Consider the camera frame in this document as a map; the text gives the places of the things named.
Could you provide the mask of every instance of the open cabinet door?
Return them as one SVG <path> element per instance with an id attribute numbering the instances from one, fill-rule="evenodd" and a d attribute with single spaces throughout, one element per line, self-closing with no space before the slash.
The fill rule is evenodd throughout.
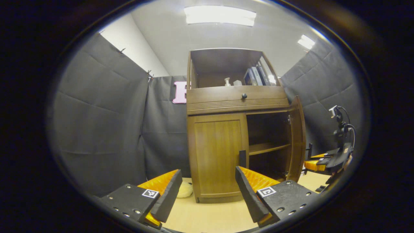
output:
<path id="1" fill-rule="evenodd" d="M 299 96 L 295 96 L 290 105 L 289 119 L 291 125 L 292 150 L 287 180 L 297 182 L 302 172 L 305 160 L 306 133 L 305 117 L 303 116 L 302 104 Z"/>

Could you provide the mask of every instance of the ceiling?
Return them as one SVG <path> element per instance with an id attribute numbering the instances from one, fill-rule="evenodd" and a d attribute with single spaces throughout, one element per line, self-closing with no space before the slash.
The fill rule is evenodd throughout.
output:
<path id="1" fill-rule="evenodd" d="M 253 27 L 235 24 L 191 24 L 184 7 L 225 5 L 257 13 Z M 273 2 L 260 0 L 156 0 L 131 12 L 138 28 L 170 75 L 186 75 L 188 51 L 205 48 L 244 48 L 263 51 L 278 76 L 305 54 L 297 41 L 317 35 L 299 17 Z"/>

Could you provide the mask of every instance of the book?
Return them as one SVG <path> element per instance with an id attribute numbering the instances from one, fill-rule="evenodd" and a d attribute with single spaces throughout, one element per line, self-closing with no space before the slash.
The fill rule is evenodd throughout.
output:
<path id="1" fill-rule="evenodd" d="M 250 68 L 247 69 L 246 74 L 244 75 L 243 79 L 244 79 L 244 82 L 246 83 L 246 85 L 249 85 L 249 86 L 257 86 L 258 85 L 258 83 L 255 79 L 255 76 L 253 74 L 253 71 Z"/>
<path id="2" fill-rule="evenodd" d="M 252 66 L 252 71 L 253 71 L 253 74 L 255 76 L 255 79 L 256 79 L 256 81 L 258 83 L 258 86 L 263 86 L 263 83 L 262 83 L 262 80 L 260 78 L 259 72 L 258 72 L 258 70 L 257 70 L 257 68 L 255 66 Z"/>
<path id="3" fill-rule="evenodd" d="M 261 65 L 257 66 L 258 70 L 259 70 L 259 75 L 260 78 L 262 79 L 262 83 L 264 86 L 271 86 L 271 83 L 269 81 L 269 79 L 267 78 L 267 75 L 265 73 L 265 70 L 263 70 L 263 67 Z"/>

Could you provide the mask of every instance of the drawer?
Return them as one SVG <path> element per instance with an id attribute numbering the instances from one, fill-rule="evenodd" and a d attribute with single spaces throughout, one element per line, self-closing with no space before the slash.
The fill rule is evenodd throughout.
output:
<path id="1" fill-rule="evenodd" d="M 188 115 L 288 107 L 286 93 L 283 87 L 278 86 L 223 86 L 187 90 Z"/>

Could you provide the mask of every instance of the cabinet door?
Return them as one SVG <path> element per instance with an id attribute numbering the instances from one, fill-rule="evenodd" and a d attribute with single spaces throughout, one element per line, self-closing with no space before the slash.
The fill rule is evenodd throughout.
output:
<path id="1" fill-rule="evenodd" d="M 297 182 L 302 172 L 306 150 L 305 118 L 299 96 L 295 96 L 290 107 L 292 154 L 287 179 Z"/>
<path id="2" fill-rule="evenodd" d="M 248 154 L 245 114 L 188 117 L 188 146 L 196 198 L 240 194 L 235 179 L 239 151 Z"/>

